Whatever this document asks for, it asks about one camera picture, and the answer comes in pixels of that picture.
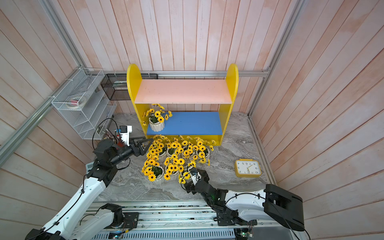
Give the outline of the sunflower pot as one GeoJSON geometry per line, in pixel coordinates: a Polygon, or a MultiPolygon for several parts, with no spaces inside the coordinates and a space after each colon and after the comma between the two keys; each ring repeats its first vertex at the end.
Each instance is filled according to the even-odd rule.
{"type": "Polygon", "coordinates": [[[181,156],[186,160],[190,160],[195,154],[194,139],[191,136],[179,136],[179,138],[182,147],[181,156]]]}
{"type": "Polygon", "coordinates": [[[196,163],[200,163],[202,165],[211,165],[211,152],[215,150],[216,140],[203,140],[200,137],[196,137],[196,143],[193,145],[193,149],[195,150],[195,155],[193,156],[193,160],[196,163]]]}
{"type": "Polygon", "coordinates": [[[143,114],[144,119],[149,123],[150,129],[156,133],[165,128],[165,122],[172,116],[173,113],[171,111],[166,111],[160,104],[152,104],[143,114]]]}
{"type": "Polygon", "coordinates": [[[165,160],[166,171],[164,179],[170,181],[175,179],[179,174],[185,170],[185,160],[182,158],[168,157],[165,160]]]}
{"type": "Polygon", "coordinates": [[[196,161],[190,161],[186,166],[184,166],[184,170],[182,172],[179,172],[179,183],[180,184],[186,184],[192,181],[192,176],[189,172],[189,169],[192,167],[196,167],[196,161]]]}
{"type": "Polygon", "coordinates": [[[165,156],[168,149],[168,140],[163,135],[155,135],[154,141],[151,144],[147,153],[147,160],[160,161],[165,156]]]}
{"type": "Polygon", "coordinates": [[[142,167],[142,173],[151,183],[160,185],[164,182],[165,171],[157,160],[147,159],[142,167]]]}
{"type": "Polygon", "coordinates": [[[182,147],[182,139],[180,136],[166,136],[165,143],[167,147],[167,157],[171,157],[177,149],[182,147]]]}

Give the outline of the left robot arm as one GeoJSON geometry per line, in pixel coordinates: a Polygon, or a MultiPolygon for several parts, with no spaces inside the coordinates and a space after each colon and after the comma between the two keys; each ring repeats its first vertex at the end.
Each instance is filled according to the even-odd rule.
{"type": "Polygon", "coordinates": [[[112,140],[102,140],[94,150],[96,160],[92,169],[83,178],[83,183],[67,204],[41,229],[32,229],[27,240],[90,240],[105,228],[133,230],[138,225],[138,213],[124,214],[122,206],[103,205],[96,214],[84,224],[83,215],[94,200],[112,182],[119,171],[117,165],[130,157],[144,156],[153,139],[134,137],[122,147],[112,140]]]}

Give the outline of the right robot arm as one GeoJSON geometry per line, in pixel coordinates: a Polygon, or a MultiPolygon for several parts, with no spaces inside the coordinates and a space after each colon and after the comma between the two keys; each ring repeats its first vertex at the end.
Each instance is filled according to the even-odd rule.
{"type": "Polygon", "coordinates": [[[220,226],[256,225],[260,220],[271,220],[283,227],[305,231],[303,199],[276,185],[267,184],[255,192],[234,192],[215,189],[207,178],[192,176],[183,184],[187,193],[200,194],[207,205],[217,213],[220,226]]]}

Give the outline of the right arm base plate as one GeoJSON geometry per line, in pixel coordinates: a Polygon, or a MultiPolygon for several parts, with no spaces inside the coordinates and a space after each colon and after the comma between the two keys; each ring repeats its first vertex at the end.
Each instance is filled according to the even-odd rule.
{"type": "Polygon", "coordinates": [[[257,220],[245,221],[239,217],[238,211],[230,209],[224,209],[222,212],[217,212],[217,216],[214,218],[215,222],[218,222],[219,226],[256,226],[257,220]]]}

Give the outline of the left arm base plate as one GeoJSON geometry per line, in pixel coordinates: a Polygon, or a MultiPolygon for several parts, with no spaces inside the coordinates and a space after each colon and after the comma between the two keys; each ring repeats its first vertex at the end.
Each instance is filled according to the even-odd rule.
{"type": "Polygon", "coordinates": [[[138,212],[118,212],[114,213],[113,222],[110,227],[114,229],[128,229],[132,230],[138,226],[139,213],[138,212]]]}

